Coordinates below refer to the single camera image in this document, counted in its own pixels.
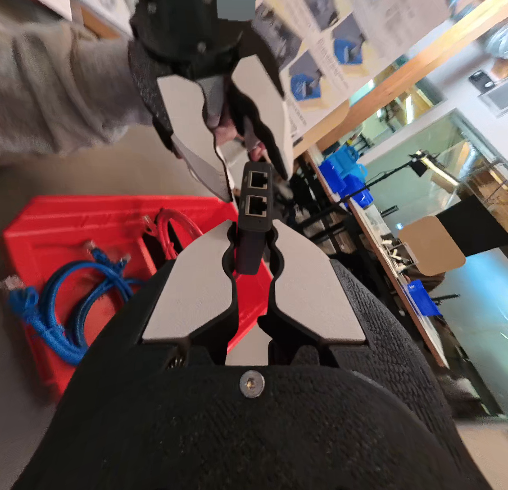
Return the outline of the black panel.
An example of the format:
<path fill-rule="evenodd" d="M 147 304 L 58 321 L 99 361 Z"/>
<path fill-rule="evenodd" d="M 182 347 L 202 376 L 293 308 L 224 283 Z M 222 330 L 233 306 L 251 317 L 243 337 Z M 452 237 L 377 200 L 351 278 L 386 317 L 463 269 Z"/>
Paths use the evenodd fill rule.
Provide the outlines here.
<path fill-rule="evenodd" d="M 465 257 L 507 246 L 507 231 L 474 195 L 436 217 Z"/>

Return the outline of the person's left hand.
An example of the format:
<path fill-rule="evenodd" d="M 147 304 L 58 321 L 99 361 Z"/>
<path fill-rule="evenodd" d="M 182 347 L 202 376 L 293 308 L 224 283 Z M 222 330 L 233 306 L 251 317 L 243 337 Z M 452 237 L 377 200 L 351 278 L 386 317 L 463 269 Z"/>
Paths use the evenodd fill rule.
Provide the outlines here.
<path fill-rule="evenodd" d="M 219 120 L 219 125 L 213 130 L 216 145 L 221 147 L 229 142 L 232 142 L 238 132 L 232 118 L 223 113 Z M 247 147 L 248 156 L 251 161 L 263 161 L 266 159 L 267 153 L 263 143 L 258 143 L 255 147 Z"/>

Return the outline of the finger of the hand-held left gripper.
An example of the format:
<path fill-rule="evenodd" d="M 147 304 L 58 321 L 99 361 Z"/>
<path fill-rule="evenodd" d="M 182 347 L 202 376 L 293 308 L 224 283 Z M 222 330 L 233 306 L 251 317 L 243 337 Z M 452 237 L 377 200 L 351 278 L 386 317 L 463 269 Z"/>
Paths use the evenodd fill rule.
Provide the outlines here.
<path fill-rule="evenodd" d="M 247 150 L 263 144 L 270 162 L 287 181 L 293 174 L 294 161 L 287 104 L 256 55 L 240 59 L 226 99 Z"/>
<path fill-rule="evenodd" d="M 214 131 L 206 123 L 205 94 L 200 84 L 178 75 L 157 79 L 172 127 L 171 144 L 197 180 L 220 200 L 231 203 L 229 173 Z"/>

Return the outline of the black ethernet adapter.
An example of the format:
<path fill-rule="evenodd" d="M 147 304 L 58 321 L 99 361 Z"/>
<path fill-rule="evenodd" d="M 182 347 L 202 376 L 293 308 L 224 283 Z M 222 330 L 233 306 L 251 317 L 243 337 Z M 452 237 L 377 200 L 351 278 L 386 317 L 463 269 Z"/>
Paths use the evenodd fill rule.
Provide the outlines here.
<path fill-rule="evenodd" d="M 273 220 L 273 167 L 266 162 L 245 165 L 239 203 L 235 267 L 240 275 L 256 275 Z"/>

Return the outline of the printed instruction poster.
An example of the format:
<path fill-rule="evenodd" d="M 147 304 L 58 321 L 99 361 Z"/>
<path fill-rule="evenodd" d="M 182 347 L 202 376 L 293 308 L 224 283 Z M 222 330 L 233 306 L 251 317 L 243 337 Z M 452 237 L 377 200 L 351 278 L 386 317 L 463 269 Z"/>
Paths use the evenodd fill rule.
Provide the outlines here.
<path fill-rule="evenodd" d="M 258 0 L 297 144 L 449 16 L 447 0 Z"/>

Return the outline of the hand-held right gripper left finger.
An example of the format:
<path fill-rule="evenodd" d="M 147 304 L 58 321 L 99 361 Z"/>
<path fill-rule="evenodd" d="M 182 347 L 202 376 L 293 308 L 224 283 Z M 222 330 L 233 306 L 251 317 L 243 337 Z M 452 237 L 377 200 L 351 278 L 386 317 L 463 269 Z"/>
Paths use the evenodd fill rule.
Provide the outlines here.
<path fill-rule="evenodd" d="M 222 222 L 197 238 L 174 261 L 143 332 L 145 343 L 205 347 L 225 360 L 239 328 L 234 268 L 236 224 Z"/>

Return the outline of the blue handled tote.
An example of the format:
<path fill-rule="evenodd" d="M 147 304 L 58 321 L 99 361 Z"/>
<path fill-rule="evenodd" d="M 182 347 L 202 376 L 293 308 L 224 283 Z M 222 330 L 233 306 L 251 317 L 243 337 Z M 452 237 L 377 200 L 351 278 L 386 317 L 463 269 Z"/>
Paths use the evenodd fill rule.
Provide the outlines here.
<path fill-rule="evenodd" d="M 344 144 L 318 166 L 330 190 L 338 194 L 345 188 L 344 178 L 356 168 L 359 155 L 356 149 Z"/>

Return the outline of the rounded wooden chair back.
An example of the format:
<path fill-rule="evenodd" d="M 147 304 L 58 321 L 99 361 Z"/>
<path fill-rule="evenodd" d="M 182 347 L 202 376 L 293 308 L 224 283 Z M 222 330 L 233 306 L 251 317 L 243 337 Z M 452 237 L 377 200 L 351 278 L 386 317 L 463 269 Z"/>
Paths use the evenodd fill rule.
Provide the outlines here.
<path fill-rule="evenodd" d="M 447 273 L 466 263 L 466 256 L 435 215 L 405 225 L 399 230 L 398 239 L 424 276 Z"/>

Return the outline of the red plastic bin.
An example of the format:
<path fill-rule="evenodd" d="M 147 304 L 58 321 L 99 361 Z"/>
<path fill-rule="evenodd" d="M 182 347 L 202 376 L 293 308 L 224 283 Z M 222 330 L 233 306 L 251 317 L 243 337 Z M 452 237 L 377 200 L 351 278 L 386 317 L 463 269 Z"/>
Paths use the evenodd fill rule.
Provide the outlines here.
<path fill-rule="evenodd" d="M 156 268 L 142 239 L 144 217 L 155 221 L 160 210 L 166 208 L 186 215 L 202 233 L 225 220 L 238 219 L 232 203 L 215 197 L 39 196 L 3 232 L 9 271 L 41 292 L 61 266 L 76 260 L 92 260 L 85 244 L 93 241 L 114 261 L 130 255 L 126 277 L 147 281 Z M 73 272 L 57 293 L 56 320 L 65 325 L 74 306 L 100 278 L 96 271 Z M 258 317 L 266 314 L 271 279 L 264 263 L 255 276 L 237 278 L 239 328 L 229 342 L 228 352 L 255 326 Z M 93 342 L 122 303 L 119 293 L 111 291 L 93 305 L 84 328 L 86 341 Z M 32 327 L 24 330 L 39 377 L 53 401 L 58 402 L 74 368 L 40 340 Z"/>

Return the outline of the long wooden work table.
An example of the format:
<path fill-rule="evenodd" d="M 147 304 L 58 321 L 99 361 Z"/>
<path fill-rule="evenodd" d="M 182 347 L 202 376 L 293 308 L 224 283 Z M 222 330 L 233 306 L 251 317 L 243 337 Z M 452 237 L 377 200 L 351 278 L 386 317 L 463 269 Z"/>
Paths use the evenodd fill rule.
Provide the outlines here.
<path fill-rule="evenodd" d="M 365 268 L 371 274 L 383 303 L 411 338 L 424 344 L 425 353 L 431 354 L 432 361 L 438 367 L 450 370 L 435 326 L 430 317 L 421 313 L 409 294 L 408 281 L 403 274 L 404 266 L 398 265 L 391 258 L 392 247 L 385 242 L 392 238 L 384 239 L 391 232 L 382 214 L 374 203 L 367 208 L 360 207 L 353 199 L 347 203 L 348 208 L 338 204 L 330 213 L 325 213 L 325 210 L 318 213 L 314 222 L 305 221 L 309 223 L 306 228 L 323 225 L 323 229 L 314 233 L 311 240 L 319 244 L 330 239 L 335 244 L 337 235 L 347 232 Z"/>

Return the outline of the black stand lamp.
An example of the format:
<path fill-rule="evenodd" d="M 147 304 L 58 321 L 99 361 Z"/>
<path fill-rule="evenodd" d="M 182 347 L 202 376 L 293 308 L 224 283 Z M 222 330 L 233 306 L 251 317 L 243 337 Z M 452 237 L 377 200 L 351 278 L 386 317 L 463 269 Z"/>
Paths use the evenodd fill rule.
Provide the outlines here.
<path fill-rule="evenodd" d="M 418 176 L 422 177 L 426 171 L 431 171 L 433 174 L 440 177 L 446 183 L 452 186 L 452 188 L 458 188 L 460 182 L 451 174 L 449 174 L 432 155 L 430 155 L 427 151 L 417 150 L 415 153 L 409 155 L 410 159 L 403 163 L 401 166 L 391 169 L 389 171 L 383 172 L 376 176 L 373 180 L 366 183 L 366 188 L 370 189 L 371 187 L 377 185 L 378 183 L 384 181 L 385 179 L 391 177 L 397 172 L 410 168 L 413 172 Z M 347 196 L 345 198 L 339 199 L 337 204 L 348 203 L 350 201 L 351 196 Z"/>

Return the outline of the wooden post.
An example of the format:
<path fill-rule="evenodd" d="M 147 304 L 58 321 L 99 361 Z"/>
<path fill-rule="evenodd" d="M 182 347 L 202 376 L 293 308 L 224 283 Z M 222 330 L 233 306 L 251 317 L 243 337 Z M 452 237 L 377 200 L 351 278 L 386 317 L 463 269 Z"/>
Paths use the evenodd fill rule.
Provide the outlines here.
<path fill-rule="evenodd" d="M 294 146 L 294 158 L 315 144 L 319 150 L 326 149 L 506 18 L 507 0 L 484 0 L 352 108 L 342 103 L 309 130 Z"/>

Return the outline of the silver ribbed air duct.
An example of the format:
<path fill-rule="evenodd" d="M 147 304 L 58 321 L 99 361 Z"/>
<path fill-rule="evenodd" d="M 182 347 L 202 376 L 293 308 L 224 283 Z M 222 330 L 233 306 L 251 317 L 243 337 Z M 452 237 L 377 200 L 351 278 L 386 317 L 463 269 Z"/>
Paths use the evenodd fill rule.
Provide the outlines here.
<path fill-rule="evenodd" d="M 496 59 L 507 60 L 507 19 L 482 34 L 477 42 L 486 54 Z"/>

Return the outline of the black bin divider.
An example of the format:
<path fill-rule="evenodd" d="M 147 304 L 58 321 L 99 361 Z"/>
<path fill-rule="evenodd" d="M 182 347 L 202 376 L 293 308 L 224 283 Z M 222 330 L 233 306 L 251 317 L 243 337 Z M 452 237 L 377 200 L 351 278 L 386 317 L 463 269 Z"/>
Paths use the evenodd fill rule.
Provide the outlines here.
<path fill-rule="evenodd" d="M 166 254 L 162 249 L 162 245 L 159 240 L 152 234 L 152 230 L 145 225 L 145 232 L 143 234 L 143 242 L 148 250 L 148 253 L 153 261 L 153 264 L 158 271 L 165 264 L 167 258 Z M 173 244 L 174 251 L 178 255 L 182 250 L 183 246 L 178 234 L 174 230 L 174 226 L 171 221 L 168 222 L 168 239 Z"/>

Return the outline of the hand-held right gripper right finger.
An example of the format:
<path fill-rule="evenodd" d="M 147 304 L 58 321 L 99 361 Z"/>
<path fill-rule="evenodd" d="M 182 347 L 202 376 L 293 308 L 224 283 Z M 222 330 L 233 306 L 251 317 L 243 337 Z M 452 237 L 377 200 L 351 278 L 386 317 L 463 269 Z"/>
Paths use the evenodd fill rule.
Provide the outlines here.
<path fill-rule="evenodd" d="M 273 278 L 259 327 L 290 348 L 364 345 L 366 335 L 326 254 L 279 220 L 268 247 Z"/>

